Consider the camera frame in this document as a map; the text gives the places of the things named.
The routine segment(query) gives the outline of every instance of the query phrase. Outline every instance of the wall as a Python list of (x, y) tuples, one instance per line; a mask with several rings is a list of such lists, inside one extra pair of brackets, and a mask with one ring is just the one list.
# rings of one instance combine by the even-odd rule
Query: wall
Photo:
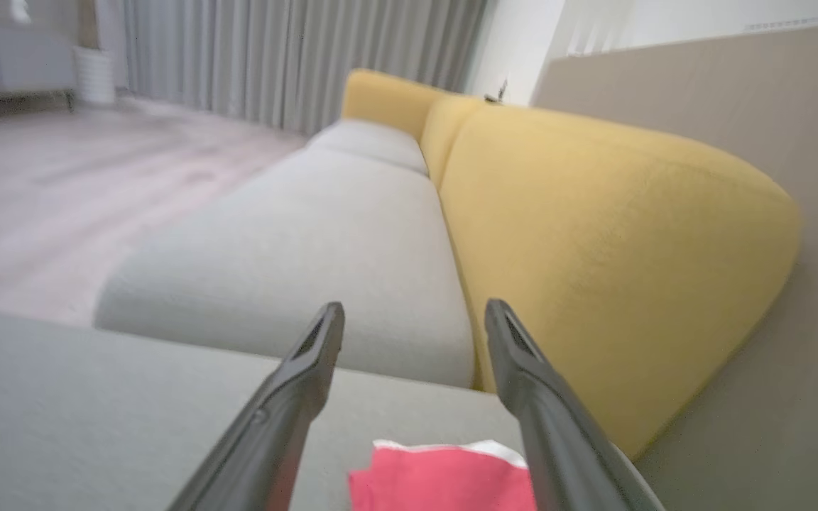
[[(77, 38), (77, 3), (75, 0), (26, 0), (31, 23), (54, 30), (66, 38)], [(12, 23), (12, 0), (0, 0), (0, 23)]]
[(668, 509), (818, 509), (818, 28), (558, 59), (535, 104), (710, 143), (798, 201), (781, 297), (636, 465)]
[(477, 41), (467, 93), (491, 94), (508, 80), (504, 99), (529, 104), (564, 0), (491, 0)]
[(97, 0), (97, 31), (100, 49), (113, 58), (113, 78), (116, 87), (128, 87), (128, 59), (124, 32), (124, 1)]
[(568, 0), (557, 21), (545, 64), (555, 58), (619, 48), (634, 0)]
[(751, 23), (818, 16), (818, 0), (633, 0), (624, 46), (718, 38)]

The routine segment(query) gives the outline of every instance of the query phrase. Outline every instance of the sofa armrest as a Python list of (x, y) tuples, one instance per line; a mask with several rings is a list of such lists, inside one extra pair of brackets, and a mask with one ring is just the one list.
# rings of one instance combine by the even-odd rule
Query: sofa armrest
[(355, 69), (347, 79), (343, 119), (382, 123), (421, 141), (428, 109), (446, 94), (449, 93), (384, 72)]

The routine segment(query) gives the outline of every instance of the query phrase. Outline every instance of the seat cushion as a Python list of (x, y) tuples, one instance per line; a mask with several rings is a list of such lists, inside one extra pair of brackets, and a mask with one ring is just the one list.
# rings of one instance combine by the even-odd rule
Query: seat cushion
[(341, 119), (308, 142), (315, 148), (343, 151), (352, 155), (407, 168), (428, 175), (425, 156), (409, 133), (380, 123)]
[[(0, 315), (0, 509), (168, 508), (276, 363)], [(338, 369), (290, 509), (350, 509), (374, 439), (523, 452), (496, 395)]]
[(105, 285), (95, 324), (282, 356), (335, 300), (343, 368), (470, 385), (471, 329), (434, 185), (317, 146), (145, 242)]

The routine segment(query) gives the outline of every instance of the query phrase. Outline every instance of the sofa cushion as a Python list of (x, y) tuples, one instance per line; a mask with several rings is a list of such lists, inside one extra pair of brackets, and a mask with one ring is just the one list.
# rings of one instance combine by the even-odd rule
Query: sofa cushion
[(428, 177), (435, 187), (441, 188), (447, 160), (460, 129), (469, 116), (483, 106), (487, 106), (487, 103), (480, 97), (451, 95), (438, 99), (428, 110), (428, 120), (419, 146), (428, 164)]
[(282, 356), (343, 302), (340, 366), (468, 386), (467, 308), (434, 185), (312, 146), (157, 233), (114, 271), (101, 328)]
[(341, 119), (318, 133), (308, 145), (373, 158), (428, 175), (425, 156), (409, 133), (358, 119)]
[(743, 343), (800, 239), (795, 202), (746, 162), (545, 110), (473, 113), (440, 194), (484, 387), (500, 297), (629, 456)]
[[(276, 363), (0, 315), (0, 509), (168, 508)], [(523, 452), (496, 395), (337, 369), (290, 509), (350, 509), (374, 439)]]

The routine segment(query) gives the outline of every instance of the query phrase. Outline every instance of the gray sofa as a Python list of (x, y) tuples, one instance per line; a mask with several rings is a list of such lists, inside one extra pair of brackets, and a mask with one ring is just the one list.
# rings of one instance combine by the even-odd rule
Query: gray sofa
[(339, 366), (471, 385), (474, 345), (441, 204), (412, 136), (345, 119), (152, 236), (94, 324), (283, 356), (322, 304), (347, 311)]

